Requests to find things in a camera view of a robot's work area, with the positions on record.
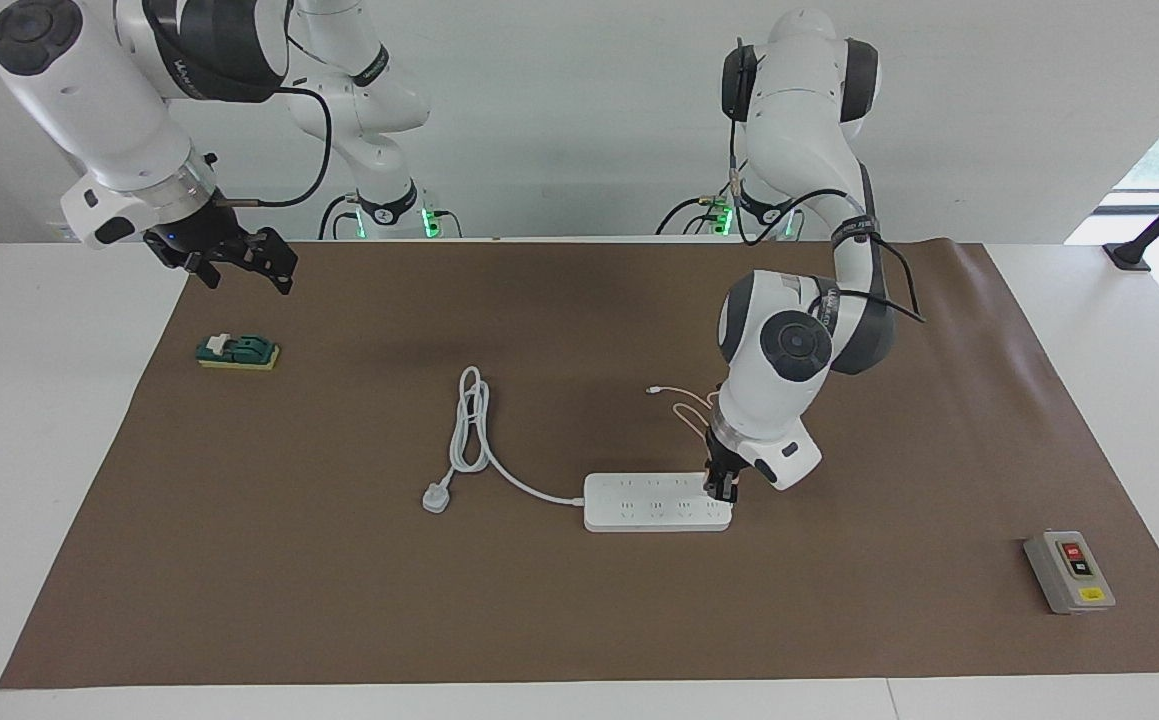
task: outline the power strip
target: power strip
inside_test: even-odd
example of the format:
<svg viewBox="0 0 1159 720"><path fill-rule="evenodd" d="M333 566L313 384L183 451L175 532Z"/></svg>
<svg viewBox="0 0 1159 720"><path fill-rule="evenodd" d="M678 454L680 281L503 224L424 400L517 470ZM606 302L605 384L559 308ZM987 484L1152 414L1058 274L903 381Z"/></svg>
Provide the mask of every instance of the power strip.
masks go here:
<svg viewBox="0 0 1159 720"><path fill-rule="evenodd" d="M595 533L708 533L730 526L729 502L704 493L704 473L593 473L583 524Z"/></svg>

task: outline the control box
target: control box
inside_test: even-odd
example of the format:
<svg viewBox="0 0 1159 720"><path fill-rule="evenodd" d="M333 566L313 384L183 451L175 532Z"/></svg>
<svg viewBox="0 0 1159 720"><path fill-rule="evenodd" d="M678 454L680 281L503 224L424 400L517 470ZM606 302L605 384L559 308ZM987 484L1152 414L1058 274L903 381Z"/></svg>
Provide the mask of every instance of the control box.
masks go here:
<svg viewBox="0 0 1159 720"><path fill-rule="evenodd" d="M1077 614L1117 605L1081 533L1047 530L1028 538L1023 553L1054 612Z"/></svg>

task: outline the power plug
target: power plug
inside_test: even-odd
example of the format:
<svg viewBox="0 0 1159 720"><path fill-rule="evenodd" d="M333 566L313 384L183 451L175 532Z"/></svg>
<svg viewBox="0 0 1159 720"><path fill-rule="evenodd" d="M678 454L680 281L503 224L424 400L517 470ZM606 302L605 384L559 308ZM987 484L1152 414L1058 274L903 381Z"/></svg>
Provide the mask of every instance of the power plug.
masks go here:
<svg viewBox="0 0 1159 720"><path fill-rule="evenodd" d="M436 515L446 510L446 506L450 506L450 488L443 487L442 483L430 483L428 489L423 490L424 510Z"/></svg>

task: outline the white power cord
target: white power cord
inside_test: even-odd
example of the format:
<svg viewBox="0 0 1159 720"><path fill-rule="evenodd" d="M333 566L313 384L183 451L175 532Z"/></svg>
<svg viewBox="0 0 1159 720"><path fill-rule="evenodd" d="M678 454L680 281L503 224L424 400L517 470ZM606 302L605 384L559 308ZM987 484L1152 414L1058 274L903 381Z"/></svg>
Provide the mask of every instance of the white power cord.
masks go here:
<svg viewBox="0 0 1159 720"><path fill-rule="evenodd" d="M423 509L429 512L440 512L450 506L450 480L455 478L455 473L480 473L487 465L493 465L508 482L530 493L539 500L555 502L557 506L583 507L583 497L556 497L546 492L539 492L522 480L512 477L506 468L503 468L498 457L491 451L491 442L487 437L487 426L489 424L489 410L491 409L491 386L483 381L482 372L478 365L468 365L462 374L459 374L459 405L455 407L455 431L450 436L450 470L446 477L438 483L430 483L423 493ZM473 461L464 459L464 452L468 448L471 437L471 426L478 426L478 444L480 452Z"/></svg>
<svg viewBox="0 0 1159 720"><path fill-rule="evenodd" d="M647 395L658 395L658 393L661 392L675 392L678 393L678 395L685 395L692 398L692 400L694 400L702 407L706 407L706 409L708 410L712 410L713 398L721 395L720 392L710 392L708 393L708 395L699 397L695 395L695 393L690 392L688 390L671 387L671 386L651 386L646 388ZM690 419L687 419L687 416L685 416L685 414L687 413L690 415L694 415L695 419L699 419L699 426L695 426L694 423L692 423L692 421L690 421ZM699 436L699 439L707 442L707 438L704 437L704 429L707 429L708 420L704 417L702 413L699 413L699 409L695 409L695 407L686 405L685 402L675 402L672 403L672 414L675 414L677 419L683 421L683 423L685 423L685 427L690 428L691 432L697 434L697 436Z"/></svg>

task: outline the brown paper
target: brown paper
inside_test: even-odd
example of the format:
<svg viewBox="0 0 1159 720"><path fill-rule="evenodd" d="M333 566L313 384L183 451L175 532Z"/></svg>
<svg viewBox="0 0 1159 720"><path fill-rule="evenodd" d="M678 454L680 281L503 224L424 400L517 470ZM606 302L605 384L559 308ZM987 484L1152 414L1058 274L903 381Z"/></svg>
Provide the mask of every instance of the brown paper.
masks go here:
<svg viewBox="0 0 1159 720"><path fill-rule="evenodd" d="M831 274L825 245L301 245L289 297L189 282L0 688L1159 671L1159 551L1009 290L982 247L904 252L930 323L829 378L825 459L785 493L748 471L720 534L592 534L493 471L420 496L469 364L544 492L701 470L644 388L722 381L726 290ZM201 369L219 332L276 370ZM1047 612L1047 528L1086 533L1114 610Z"/></svg>

